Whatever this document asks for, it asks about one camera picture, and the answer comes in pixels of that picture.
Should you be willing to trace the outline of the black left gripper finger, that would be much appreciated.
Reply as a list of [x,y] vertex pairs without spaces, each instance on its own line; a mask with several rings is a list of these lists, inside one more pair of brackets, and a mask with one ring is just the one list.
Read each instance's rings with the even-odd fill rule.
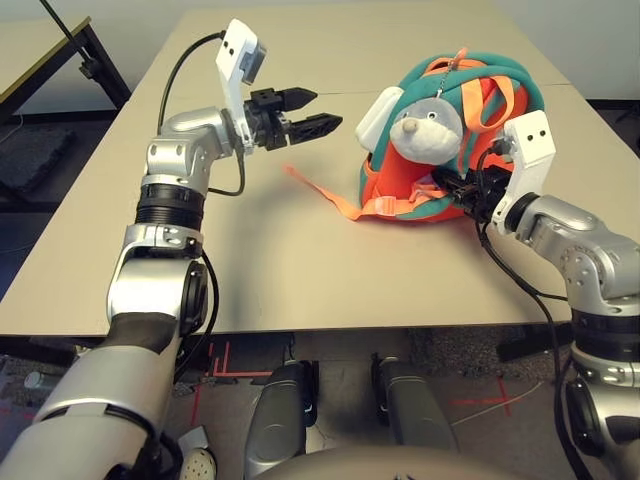
[[321,113],[295,121],[290,124],[288,138],[290,143],[305,143],[325,137],[336,130],[343,122],[343,117]]
[[316,92],[302,87],[279,90],[278,95],[281,98],[279,110],[282,112],[299,110],[318,96]]

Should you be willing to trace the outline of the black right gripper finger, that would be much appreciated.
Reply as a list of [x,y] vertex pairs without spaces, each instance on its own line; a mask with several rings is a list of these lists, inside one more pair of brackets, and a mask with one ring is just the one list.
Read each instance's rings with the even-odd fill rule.
[[449,169],[436,169],[432,173],[437,186],[454,198],[462,198],[467,193],[467,182]]

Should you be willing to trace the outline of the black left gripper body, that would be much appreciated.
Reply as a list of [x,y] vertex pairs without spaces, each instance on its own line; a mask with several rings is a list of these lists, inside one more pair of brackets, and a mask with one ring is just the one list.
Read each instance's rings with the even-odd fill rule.
[[283,112],[289,111],[292,95],[291,88],[267,88],[250,93],[244,102],[244,112],[257,147],[272,151],[288,145],[288,120]]

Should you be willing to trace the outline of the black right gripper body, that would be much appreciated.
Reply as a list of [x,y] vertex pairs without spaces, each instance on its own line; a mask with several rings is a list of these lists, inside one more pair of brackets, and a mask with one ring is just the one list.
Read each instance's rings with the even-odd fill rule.
[[504,168],[470,170],[465,178],[470,190],[464,196],[463,210],[476,221],[490,221],[504,197],[512,172]]

